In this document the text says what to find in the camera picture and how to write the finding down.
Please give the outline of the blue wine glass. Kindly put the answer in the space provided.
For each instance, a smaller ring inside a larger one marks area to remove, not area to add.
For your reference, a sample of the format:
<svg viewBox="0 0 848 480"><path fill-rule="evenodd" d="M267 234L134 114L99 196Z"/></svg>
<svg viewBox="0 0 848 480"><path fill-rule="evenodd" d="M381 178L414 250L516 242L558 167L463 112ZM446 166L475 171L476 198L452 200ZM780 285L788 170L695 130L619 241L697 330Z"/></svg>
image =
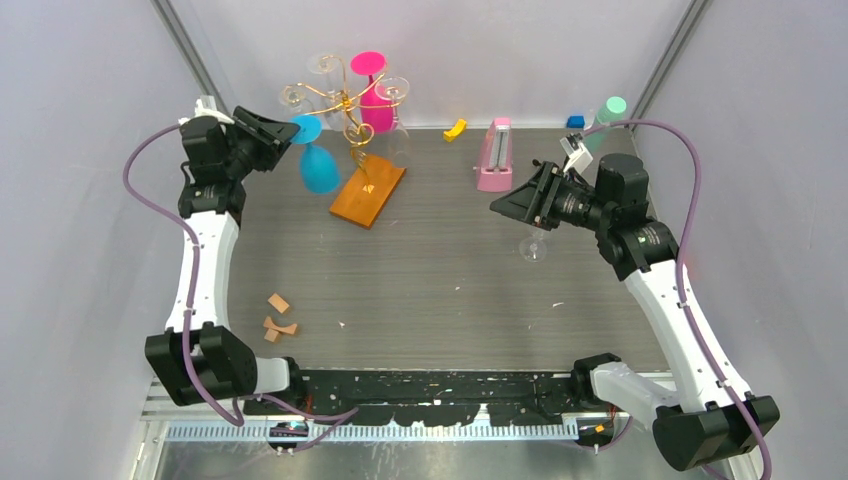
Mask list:
<svg viewBox="0 0 848 480"><path fill-rule="evenodd" d="M329 194L341 182L334 156L315 141L323 132L322 122L312 115L297 115L291 122L299 127L292 143L303 146L299 169L305 188L314 194Z"/></svg>

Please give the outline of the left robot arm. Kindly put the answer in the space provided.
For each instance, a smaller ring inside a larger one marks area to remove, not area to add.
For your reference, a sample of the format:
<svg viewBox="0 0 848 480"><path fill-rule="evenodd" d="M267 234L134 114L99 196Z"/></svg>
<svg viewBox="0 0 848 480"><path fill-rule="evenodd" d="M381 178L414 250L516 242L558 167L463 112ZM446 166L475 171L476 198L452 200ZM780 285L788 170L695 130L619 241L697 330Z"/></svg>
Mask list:
<svg viewBox="0 0 848 480"><path fill-rule="evenodd" d="M198 106L175 129L184 185L166 215L183 231L183 259L171 314L162 333L146 338L145 358L179 406L268 394L280 412L296 413L307 398L296 362L257 357L230 329L227 295L243 181L273 170L301 128L242 107L225 115Z"/></svg>

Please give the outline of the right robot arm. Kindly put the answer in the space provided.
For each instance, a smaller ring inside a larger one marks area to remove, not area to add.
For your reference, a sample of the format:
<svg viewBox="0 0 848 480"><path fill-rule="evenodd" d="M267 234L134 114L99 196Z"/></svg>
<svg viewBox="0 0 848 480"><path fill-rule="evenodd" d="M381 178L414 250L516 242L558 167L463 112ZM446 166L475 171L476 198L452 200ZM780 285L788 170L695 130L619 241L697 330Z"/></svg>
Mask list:
<svg viewBox="0 0 848 480"><path fill-rule="evenodd" d="M493 212L550 231L563 223L591 231L601 257L644 312L674 376L665 388L618 356L577 360L571 397L584 410L626 411L653 436L678 471L746 455L780 417L768 395L753 394L730 364L695 298L671 230L648 213L643 162L610 154L588 184L572 169L537 162L523 185L494 200Z"/></svg>

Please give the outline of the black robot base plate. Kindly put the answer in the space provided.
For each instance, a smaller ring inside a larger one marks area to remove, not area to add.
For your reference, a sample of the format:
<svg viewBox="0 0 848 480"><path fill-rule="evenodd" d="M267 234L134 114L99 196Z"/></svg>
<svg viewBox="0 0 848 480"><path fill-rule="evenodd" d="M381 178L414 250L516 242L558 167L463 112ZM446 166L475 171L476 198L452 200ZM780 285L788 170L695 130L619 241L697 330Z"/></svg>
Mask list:
<svg viewBox="0 0 848 480"><path fill-rule="evenodd" d="M485 413L496 427L554 425L563 415L599 414L606 427L623 418L609 403L581 398L570 376L547 371L303 370L292 386L245 404L248 415L277 414L284 401L329 425L468 425Z"/></svg>

